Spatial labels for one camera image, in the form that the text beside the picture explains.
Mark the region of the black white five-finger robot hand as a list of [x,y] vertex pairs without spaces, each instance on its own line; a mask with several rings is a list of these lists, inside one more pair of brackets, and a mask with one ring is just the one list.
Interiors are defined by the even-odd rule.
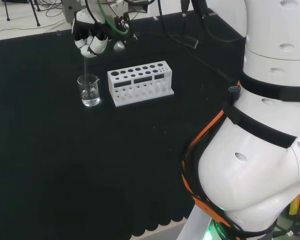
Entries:
[[122,52],[138,40],[125,0],[86,0],[83,9],[74,13],[71,34],[85,58],[102,55],[108,42],[115,52]]

